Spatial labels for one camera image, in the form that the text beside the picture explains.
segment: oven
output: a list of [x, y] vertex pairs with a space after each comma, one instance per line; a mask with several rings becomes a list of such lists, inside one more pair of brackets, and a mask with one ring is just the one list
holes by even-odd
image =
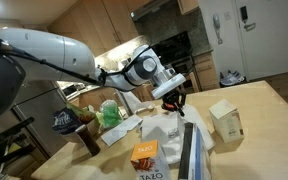
[[201, 89], [195, 70], [194, 59], [191, 56], [192, 46], [186, 31], [153, 45], [152, 49], [160, 58], [163, 66], [173, 68], [176, 73], [181, 73], [185, 76], [190, 76], [190, 73], [193, 73], [194, 78], [187, 78], [187, 81], [182, 85], [187, 93], [194, 92], [191, 91], [194, 89], [194, 83], [198, 89]]

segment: wooden countertop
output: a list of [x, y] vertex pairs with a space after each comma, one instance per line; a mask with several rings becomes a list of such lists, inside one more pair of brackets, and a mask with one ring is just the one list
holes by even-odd
[[[208, 108], [223, 98], [238, 108], [244, 140], [224, 144], [214, 132]], [[266, 82], [190, 94], [186, 101], [199, 111], [216, 142], [210, 151], [213, 180], [288, 179], [288, 104]], [[131, 131], [111, 148], [98, 140], [102, 150], [93, 158], [84, 147], [68, 143], [32, 177], [136, 179], [130, 157], [139, 136]], [[178, 170], [171, 173], [177, 179]]]

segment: cup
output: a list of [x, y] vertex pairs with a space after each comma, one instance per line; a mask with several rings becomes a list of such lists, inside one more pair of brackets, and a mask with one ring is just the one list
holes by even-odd
[[75, 130], [75, 133], [78, 135], [80, 140], [86, 146], [91, 156], [96, 156], [101, 151], [100, 147], [92, 138], [92, 135], [90, 131], [88, 130], [87, 126], [85, 126], [84, 124], [81, 125]]

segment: ceiling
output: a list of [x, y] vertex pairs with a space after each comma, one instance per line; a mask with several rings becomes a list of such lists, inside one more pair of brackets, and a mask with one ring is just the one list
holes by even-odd
[[0, 0], [0, 19], [48, 25], [78, 0]]

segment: white wall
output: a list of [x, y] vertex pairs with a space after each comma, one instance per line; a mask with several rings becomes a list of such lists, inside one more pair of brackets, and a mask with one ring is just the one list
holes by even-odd
[[[211, 47], [217, 74], [227, 73], [227, 70], [238, 70], [245, 75], [236, 18], [232, 0], [199, 0], [203, 14], [205, 28]], [[230, 20], [225, 20], [224, 13], [229, 12]], [[218, 45], [217, 36], [213, 27], [213, 14], [218, 13], [221, 23], [220, 35], [223, 44]]]

